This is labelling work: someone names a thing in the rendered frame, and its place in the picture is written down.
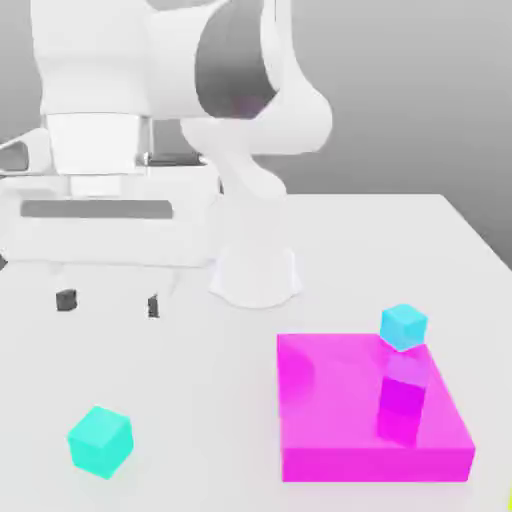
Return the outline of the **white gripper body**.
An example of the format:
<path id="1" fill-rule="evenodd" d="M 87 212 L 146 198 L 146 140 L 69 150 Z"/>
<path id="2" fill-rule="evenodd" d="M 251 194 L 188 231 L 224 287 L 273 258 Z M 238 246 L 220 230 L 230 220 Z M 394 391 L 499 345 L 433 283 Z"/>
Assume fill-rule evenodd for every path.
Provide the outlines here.
<path id="1" fill-rule="evenodd" d="M 0 191 L 0 254 L 12 262 L 202 267 L 218 197 L 211 165 L 76 182 L 16 178 Z"/>

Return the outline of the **small turquoise cube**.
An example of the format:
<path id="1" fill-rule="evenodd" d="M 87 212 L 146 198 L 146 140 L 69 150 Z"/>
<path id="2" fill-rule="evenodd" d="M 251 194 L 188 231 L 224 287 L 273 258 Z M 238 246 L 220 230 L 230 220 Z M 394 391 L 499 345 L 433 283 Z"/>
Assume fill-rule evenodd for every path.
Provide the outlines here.
<path id="1" fill-rule="evenodd" d="M 132 423 L 125 415 L 94 406 L 69 431 L 67 441 L 77 468 L 108 480 L 133 451 Z"/>

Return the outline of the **small light blue cube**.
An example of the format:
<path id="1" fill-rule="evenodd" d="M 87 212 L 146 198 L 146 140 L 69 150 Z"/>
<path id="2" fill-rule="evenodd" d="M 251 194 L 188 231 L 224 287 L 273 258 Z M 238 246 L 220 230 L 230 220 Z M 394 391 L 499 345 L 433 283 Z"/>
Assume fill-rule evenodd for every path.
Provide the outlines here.
<path id="1" fill-rule="evenodd" d="M 382 312 L 380 338 L 398 352 L 424 343 L 428 317 L 409 304 L 398 304 Z"/>

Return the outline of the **small magenta cube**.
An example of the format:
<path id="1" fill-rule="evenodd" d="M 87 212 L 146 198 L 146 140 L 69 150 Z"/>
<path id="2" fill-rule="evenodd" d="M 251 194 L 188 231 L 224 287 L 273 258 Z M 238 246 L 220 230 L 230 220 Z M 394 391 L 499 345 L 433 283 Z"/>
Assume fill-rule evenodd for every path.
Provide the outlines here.
<path id="1" fill-rule="evenodd" d="M 413 437 L 419 428 L 430 376 L 423 357 L 392 354 L 385 366 L 379 398 L 378 426 L 388 436 Z"/>

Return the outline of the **large magenta box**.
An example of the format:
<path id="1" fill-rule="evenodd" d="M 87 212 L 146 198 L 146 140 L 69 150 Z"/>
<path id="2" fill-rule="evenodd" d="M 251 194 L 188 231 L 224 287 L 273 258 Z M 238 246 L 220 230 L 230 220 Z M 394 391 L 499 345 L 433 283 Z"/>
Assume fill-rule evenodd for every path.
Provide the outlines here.
<path id="1" fill-rule="evenodd" d="M 468 479 L 475 445 L 425 345 L 403 352 L 430 363 L 418 430 L 397 437 L 379 429 L 382 377 L 397 353 L 372 333 L 278 335 L 283 481 Z"/>

